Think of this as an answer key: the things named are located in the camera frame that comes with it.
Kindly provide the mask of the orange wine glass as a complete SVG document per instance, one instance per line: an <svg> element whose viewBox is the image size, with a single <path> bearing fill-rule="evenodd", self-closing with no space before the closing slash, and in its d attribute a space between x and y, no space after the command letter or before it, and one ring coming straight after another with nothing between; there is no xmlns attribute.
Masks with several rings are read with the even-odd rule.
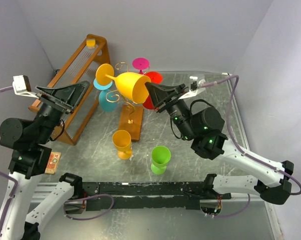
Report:
<svg viewBox="0 0 301 240"><path fill-rule="evenodd" d="M132 151L132 139L131 135L126 130L118 130L112 136L112 142L117 149L117 155L122 160L128 160L131 158Z"/></svg>
<svg viewBox="0 0 301 240"><path fill-rule="evenodd" d="M143 104L149 96L146 83L151 83L151 79L147 75L124 72L115 76L114 68L110 64L104 63L98 67L95 78L101 86L106 86L114 81L119 93L136 104Z"/></svg>

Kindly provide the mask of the pink wine glass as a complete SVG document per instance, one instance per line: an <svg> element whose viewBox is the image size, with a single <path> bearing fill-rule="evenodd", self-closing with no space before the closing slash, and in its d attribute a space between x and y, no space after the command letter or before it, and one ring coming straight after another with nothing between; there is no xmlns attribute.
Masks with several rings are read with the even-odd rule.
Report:
<svg viewBox="0 0 301 240"><path fill-rule="evenodd" d="M150 62L147 58L138 57L132 61L132 66L139 71L139 74L143 75L150 67Z"/></svg>

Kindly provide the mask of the red wine glass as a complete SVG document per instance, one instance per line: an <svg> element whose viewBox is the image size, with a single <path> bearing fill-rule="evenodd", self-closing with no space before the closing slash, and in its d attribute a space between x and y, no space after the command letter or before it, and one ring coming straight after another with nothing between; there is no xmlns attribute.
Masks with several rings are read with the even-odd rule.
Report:
<svg viewBox="0 0 301 240"><path fill-rule="evenodd" d="M148 76L150 78L151 82L155 83L155 84L160 84L163 81L163 76L156 71L149 71L149 72L145 73L144 75ZM154 109L154 105L152 103L150 95L147 97L146 101L142 105L144 108L146 108L148 110Z"/></svg>

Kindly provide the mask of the orange wine glass front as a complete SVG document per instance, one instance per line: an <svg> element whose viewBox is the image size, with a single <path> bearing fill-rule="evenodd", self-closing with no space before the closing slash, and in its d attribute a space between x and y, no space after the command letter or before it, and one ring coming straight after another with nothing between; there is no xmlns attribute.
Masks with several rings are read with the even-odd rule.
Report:
<svg viewBox="0 0 301 240"><path fill-rule="evenodd" d="M98 67L95 78L101 86L106 86L114 81L119 93L136 104L143 104L149 96L146 83L151 83L151 79L147 75L124 72L115 76L114 68L110 64L104 63Z"/></svg>

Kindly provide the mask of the blue wine glass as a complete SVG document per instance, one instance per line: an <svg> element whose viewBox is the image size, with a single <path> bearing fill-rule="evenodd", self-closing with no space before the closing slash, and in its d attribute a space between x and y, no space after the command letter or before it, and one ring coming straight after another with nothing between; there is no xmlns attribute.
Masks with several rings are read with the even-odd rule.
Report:
<svg viewBox="0 0 301 240"><path fill-rule="evenodd" d="M118 104L117 103L118 97L114 92L111 92L111 87L113 85L113 82L110 82L108 85L100 85L98 84L97 80L94 79L93 85L97 90L100 91L98 96L98 101L101 109L104 112L114 111Z"/></svg>

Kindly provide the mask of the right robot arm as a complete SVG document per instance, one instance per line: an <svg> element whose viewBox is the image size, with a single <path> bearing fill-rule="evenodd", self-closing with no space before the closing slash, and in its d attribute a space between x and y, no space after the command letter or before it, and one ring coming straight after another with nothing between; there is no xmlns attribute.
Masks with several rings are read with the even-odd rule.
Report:
<svg viewBox="0 0 301 240"><path fill-rule="evenodd" d="M201 158L233 164L247 173L242 176L208 174L202 187L203 195L213 199L225 194L241 193L259 196L262 200L283 205L292 195L290 176L294 164L276 162L243 149L222 133L225 125L219 111L211 104L197 113L180 97L186 92L184 84L165 86L147 82L157 113L167 111L172 126L180 132L179 139L191 141L191 149Z"/></svg>

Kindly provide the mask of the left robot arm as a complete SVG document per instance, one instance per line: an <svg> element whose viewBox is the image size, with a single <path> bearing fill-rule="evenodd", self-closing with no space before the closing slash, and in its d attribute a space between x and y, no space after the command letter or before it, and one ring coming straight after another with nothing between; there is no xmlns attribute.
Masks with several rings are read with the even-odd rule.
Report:
<svg viewBox="0 0 301 240"><path fill-rule="evenodd" d="M27 87L13 84L16 95L29 94L42 105L34 120L8 118L0 125L0 145L12 150L9 174L4 175L8 184L0 208L0 240L40 239L45 225L67 200L84 196L83 179L65 173L34 212L28 211L52 153L45 144L62 123L62 116L75 111L90 86L88 81L57 88L37 86L39 92L32 93Z"/></svg>

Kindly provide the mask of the green wine glass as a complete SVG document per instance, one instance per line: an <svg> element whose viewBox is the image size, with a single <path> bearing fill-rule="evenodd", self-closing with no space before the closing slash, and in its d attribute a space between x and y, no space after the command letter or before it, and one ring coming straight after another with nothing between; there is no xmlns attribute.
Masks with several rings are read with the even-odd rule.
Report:
<svg viewBox="0 0 301 240"><path fill-rule="evenodd" d="M170 159L171 152L166 146L156 146L151 152L151 171L156 175L162 175Z"/></svg>

